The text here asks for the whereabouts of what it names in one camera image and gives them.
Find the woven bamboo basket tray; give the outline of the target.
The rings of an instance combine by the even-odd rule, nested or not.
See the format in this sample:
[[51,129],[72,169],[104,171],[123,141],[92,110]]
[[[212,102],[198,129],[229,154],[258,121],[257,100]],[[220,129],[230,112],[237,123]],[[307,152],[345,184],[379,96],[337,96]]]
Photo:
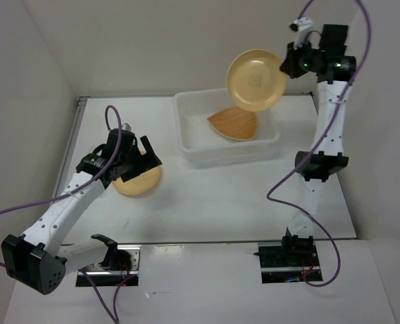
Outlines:
[[209,116],[207,122],[218,134],[232,140],[249,141],[257,135],[257,114],[240,107],[223,109]]

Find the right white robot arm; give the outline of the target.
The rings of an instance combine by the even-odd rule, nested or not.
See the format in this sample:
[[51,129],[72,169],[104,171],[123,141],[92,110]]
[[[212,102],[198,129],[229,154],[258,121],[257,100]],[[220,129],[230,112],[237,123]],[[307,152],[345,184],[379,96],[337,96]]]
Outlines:
[[313,48],[309,41],[315,31],[310,18],[296,19],[290,29],[296,37],[288,44],[280,69],[290,78],[314,73],[319,94],[312,146],[308,151],[299,151],[295,157],[295,167],[301,178],[301,210],[289,223],[280,248],[282,262],[295,265],[314,253],[314,223],[310,218],[318,211],[326,181],[349,162],[343,150],[343,126],[357,61],[345,53],[346,25],[325,24],[318,48]]

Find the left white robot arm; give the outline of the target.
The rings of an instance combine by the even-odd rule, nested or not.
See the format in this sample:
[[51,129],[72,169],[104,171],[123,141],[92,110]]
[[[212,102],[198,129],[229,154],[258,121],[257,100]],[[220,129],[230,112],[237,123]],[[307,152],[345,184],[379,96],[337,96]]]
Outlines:
[[53,203],[20,236],[8,235],[1,244],[7,274],[43,295],[52,293],[69,273],[92,264],[108,270],[129,262],[118,243],[93,234],[85,243],[65,247],[65,237],[107,187],[158,167],[161,161],[146,136],[113,129],[107,142],[84,156],[65,189],[67,198]]

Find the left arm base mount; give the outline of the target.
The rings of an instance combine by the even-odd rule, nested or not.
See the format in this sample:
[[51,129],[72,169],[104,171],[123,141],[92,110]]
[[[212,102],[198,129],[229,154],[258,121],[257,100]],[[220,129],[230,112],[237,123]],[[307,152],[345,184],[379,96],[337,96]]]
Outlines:
[[118,246],[124,254],[123,261],[117,261],[109,268],[91,264],[84,268],[97,287],[138,286],[141,259],[141,245],[122,244]]

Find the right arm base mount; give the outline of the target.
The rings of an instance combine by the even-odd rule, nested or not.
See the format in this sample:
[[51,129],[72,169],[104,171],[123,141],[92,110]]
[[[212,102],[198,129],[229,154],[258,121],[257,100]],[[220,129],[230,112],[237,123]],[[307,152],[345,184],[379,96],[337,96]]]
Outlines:
[[259,259],[263,284],[302,282],[304,275],[308,281],[323,280],[315,245],[302,254],[285,252],[278,242],[260,242],[257,247],[254,255]]

